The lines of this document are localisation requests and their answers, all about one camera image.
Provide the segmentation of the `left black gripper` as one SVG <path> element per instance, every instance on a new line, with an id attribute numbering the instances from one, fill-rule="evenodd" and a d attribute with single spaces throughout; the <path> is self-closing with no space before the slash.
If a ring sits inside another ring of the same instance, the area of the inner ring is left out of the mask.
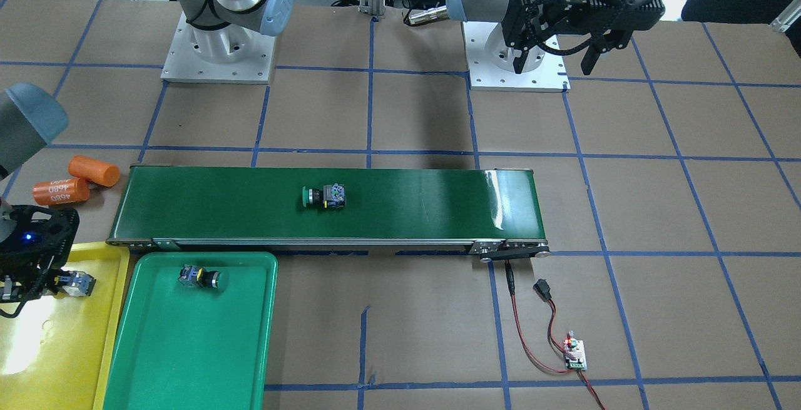
<path id="1" fill-rule="evenodd" d="M 523 74 L 533 47 L 556 53 L 543 29 L 546 34 L 601 34 L 590 39 L 581 60 L 589 76 L 604 54 L 626 48 L 633 31 L 650 30 L 665 11 L 663 0 L 510 0 L 503 18 L 504 44 L 520 54 L 513 59 L 513 71 Z"/>

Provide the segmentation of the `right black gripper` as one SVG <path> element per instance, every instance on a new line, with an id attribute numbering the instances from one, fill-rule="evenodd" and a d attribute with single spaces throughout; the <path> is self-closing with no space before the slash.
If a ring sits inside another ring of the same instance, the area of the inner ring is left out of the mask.
<path id="1" fill-rule="evenodd" d="M 79 221 L 74 208 L 2 205 L 2 303 L 17 304 L 1 311 L 4 318 L 16 318 L 31 300 L 58 294 L 69 276 L 62 268 Z"/>

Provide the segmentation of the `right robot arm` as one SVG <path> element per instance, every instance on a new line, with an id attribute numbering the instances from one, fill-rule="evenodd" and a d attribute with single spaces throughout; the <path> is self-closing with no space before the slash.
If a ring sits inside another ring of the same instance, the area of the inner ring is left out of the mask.
<path id="1" fill-rule="evenodd" d="M 255 40 L 276 37 L 288 25 L 294 0 L 178 0 L 194 34 L 198 57 L 208 62 L 240 59 Z M 68 127 L 68 114 L 51 94 L 27 82 L 2 91 L 2 177 L 7 177 Z M 61 291 L 89 296 L 93 276 L 65 271 L 79 216 L 73 201 L 88 196 L 85 177 L 75 185 L 48 183 L 58 196 L 39 205 L 2 201 L 2 304 L 20 315 L 28 302 Z"/>

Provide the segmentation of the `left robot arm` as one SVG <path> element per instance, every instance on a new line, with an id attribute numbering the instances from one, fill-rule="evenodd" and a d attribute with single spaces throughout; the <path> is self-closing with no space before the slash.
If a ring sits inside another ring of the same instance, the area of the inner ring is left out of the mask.
<path id="1" fill-rule="evenodd" d="M 446 0 L 446 7 L 450 19 L 493 23 L 495 63 L 515 74 L 537 68 L 544 54 L 576 53 L 590 74 L 603 54 L 624 49 L 666 11 L 663 0 Z"/>

